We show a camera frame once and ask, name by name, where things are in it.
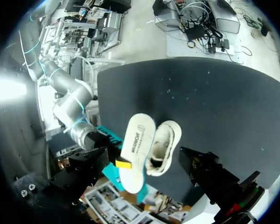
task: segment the white shoe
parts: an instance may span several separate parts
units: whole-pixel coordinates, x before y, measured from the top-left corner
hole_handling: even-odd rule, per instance
[[[143,168],[155,134],[154,120],[147,114],[131,117],[121,149],[120,157],[129,161],[132,168],[119,168],[119,177],[124,189],[138,193],[144,184]]]
[[[182,129],[175,121],[165,121],[158,127],[145,163],[147,175],[160,176],[169,169],[181,136]]]

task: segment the light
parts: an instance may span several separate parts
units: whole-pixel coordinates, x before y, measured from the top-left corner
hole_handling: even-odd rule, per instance
[[[0,101],[18,98],[26,93],[25,84],[0,79]]]

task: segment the dark gray table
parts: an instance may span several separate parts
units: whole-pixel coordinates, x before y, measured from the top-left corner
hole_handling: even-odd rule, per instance
[[[102,125],[121,138],[140,112],[180,124],[170,169],[146,177],[175,200],[201,196],[179,164],[180,146],[213,152],[241,181],[258,170],[264,188],[280,174],[280,83],[261,72],[208,58],[140,62],[100,72],[98,97]]]

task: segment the yellow tag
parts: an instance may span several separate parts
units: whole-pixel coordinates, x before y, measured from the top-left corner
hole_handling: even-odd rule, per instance
[[[132,164],[130,162],[123,162],[118,160],[115,160],[115,166],[118,168],[126,168],[126,169],[132,168]]]

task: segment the screw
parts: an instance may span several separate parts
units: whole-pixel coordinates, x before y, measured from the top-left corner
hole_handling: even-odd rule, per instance
[[[27,197],[28,192],[26,190],[22,190],[21,195],[22,195],[22,197]]]
[[[30,184],[28,188],[29,190],[33,191],[36,189],[36,186],[34,184]]]

